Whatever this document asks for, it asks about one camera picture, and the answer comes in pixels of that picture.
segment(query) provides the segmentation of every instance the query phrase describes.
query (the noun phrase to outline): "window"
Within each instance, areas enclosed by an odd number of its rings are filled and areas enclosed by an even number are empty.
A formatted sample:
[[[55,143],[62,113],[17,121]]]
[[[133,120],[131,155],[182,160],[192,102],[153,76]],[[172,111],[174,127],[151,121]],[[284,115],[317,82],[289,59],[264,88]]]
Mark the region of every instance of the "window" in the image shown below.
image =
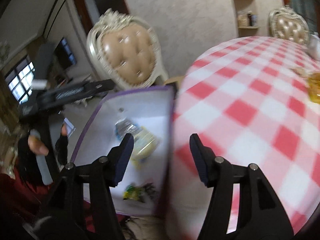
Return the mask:
[[[318,32],[315,0],[288,0],[285,3],[306,20],[311,33]]]
[[[31,82],[34,70],[29,57],[26,57],[6,75],[5,81],[19,104],[27,102],[32,94]]]

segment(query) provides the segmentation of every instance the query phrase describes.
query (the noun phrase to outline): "wall shelf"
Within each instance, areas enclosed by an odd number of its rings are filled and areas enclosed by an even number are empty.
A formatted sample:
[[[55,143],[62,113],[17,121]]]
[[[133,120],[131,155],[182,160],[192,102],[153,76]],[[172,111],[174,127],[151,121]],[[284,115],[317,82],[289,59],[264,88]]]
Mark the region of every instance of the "wall shelf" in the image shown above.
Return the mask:
[[[243,27],[238,27],[238,29],[258,29],[259,26],[243,26]]]

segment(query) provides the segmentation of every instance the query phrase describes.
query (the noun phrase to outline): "tablecloth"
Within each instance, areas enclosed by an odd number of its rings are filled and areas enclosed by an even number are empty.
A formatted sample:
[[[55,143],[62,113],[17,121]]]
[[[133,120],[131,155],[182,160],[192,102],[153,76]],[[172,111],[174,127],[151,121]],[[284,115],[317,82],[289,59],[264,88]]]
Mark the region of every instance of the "tablecloth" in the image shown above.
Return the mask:
[[[295,233],[320,201],[320,105],[290,68],[320,70],[305,48],[271,37],[221,43],[189,68],[173,126],[171,239],[196,239],[212,189],[200,182],[189,149],[197,133],[232,164],[256,163],[278,194]],[[228,232],[236,229],[239,186],[234,186]]]

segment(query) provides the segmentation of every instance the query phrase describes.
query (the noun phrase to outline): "metal screw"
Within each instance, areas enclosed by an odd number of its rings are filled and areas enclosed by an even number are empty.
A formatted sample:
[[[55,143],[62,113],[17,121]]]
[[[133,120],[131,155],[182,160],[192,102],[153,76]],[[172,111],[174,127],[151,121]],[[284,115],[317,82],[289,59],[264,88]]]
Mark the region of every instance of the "metal screw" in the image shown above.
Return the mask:
[[[259,168],[258,165],[255,164],[255,163],[251,163],[251,164],[249,165],[249,167],[250,167],[250,169],[252,169],[252,170],[254,170],[254,171]]]
[[[222,158],[221,156],[218,156],[218,157],[215,157],[214,161],[215,161],[216,163],[223,163],[224,158]]]
[[[64,166],[67,170],[71,170],[73,168],[73,163],[67,163],[66,166]]]
[[[99,162],[100,163],[105,163],[107,161],[108,161],[108,157],[106,157],[106,156],[102,156],[102,157],[99,158]]]

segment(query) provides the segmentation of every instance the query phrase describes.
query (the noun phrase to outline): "yellow container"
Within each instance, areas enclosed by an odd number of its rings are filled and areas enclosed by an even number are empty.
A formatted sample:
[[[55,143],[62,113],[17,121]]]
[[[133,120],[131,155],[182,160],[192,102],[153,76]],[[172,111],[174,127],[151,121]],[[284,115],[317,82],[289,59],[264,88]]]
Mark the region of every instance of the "yellow container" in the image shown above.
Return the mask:
[[[320,72],[313,73],[308,78],[308,95],[314,103],[320,104]]]

